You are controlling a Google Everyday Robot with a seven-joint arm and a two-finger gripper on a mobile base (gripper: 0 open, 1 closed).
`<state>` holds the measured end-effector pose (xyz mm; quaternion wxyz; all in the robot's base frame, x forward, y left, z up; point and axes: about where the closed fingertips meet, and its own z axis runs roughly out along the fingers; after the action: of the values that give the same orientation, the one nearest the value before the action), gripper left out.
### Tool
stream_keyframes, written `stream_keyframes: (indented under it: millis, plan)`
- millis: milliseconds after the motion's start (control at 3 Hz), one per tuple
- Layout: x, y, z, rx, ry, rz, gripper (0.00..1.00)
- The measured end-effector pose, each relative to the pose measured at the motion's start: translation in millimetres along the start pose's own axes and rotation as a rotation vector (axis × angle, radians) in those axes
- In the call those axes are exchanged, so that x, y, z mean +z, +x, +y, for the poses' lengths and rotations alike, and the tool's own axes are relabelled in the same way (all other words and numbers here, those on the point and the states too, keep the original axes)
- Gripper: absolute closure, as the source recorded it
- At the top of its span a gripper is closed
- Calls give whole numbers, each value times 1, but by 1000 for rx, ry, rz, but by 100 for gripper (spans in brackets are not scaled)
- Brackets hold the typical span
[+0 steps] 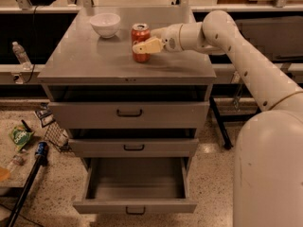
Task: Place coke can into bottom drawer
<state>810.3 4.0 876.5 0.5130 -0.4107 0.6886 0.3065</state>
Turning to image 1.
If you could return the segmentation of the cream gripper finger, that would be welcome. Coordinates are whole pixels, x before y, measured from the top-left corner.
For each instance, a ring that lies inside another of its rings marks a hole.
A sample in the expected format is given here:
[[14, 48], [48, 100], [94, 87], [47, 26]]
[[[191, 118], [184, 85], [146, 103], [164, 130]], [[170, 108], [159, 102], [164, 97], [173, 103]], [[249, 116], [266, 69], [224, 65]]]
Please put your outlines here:
[[157, 28], [157, 29], [153, 29], [151, 31], [151, 36], [152, 37], [156, 37], [161, 39], [162, 38], [162, 34], [166, 31], [167, 29], [165, 27], [161, 27], [161, 28]]
[[155, 54], [159, 53], [164, 48], [164, 43], [157, 37], [150, 37], [145, 42], [140, 42], [133, 45], [133, 52], [136, 54]]

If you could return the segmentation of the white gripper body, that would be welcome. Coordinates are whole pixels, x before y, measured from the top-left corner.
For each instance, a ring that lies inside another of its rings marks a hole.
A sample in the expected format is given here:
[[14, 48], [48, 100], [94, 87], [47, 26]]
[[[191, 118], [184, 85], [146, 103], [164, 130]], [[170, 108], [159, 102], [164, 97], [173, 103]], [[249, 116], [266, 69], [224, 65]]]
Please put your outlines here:
[[180, 31], [182, 24], [175, 24], [165, 27], [161, 33], [164, 47], [169, 52], [181, 52], [183, 50], [180, 42]]

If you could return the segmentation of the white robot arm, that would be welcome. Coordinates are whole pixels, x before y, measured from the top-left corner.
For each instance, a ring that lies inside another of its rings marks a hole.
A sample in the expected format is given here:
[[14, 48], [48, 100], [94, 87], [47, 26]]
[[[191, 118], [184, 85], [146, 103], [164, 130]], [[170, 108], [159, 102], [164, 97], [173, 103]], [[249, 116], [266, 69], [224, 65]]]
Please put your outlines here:
[[136, 54], [163, 50], [226, 55], [260, 109], [236, 141], [233, 227], [303, 227], [303, 89], [223, 10], [200, 23], [154, 29], [133, 45]]

